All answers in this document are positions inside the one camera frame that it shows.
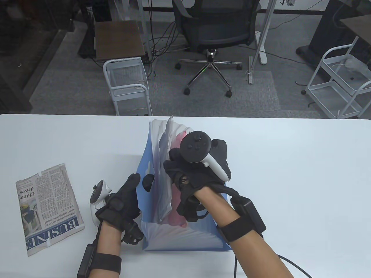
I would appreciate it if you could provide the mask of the person's left hand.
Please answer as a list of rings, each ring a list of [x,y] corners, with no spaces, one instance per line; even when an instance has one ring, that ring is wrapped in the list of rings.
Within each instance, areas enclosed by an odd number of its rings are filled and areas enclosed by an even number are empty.
[[[90,198],[94,224],[99,226],[106,221],[123,233],[121,241],[130,245],[137,245],[144,238],[143,232],[134,221],[141,212],[136,192],[140,181],[140,174],[133,173],[116,193],[111,193],[111,189],[101,180],[94,186]]]

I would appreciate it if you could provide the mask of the person's right hand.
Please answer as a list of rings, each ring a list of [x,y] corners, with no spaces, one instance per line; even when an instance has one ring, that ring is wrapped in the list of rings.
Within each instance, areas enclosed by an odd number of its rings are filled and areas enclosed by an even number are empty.
[[[169,160],[163,163],[166,174],[181,192],[177,212],[187,221],[196,222],[197,208],[203,205],[220,227],[225,227],[239,218],[238,213],[221,196],[225,184],[203,163],[188,163],[179,148],[169,151]]]

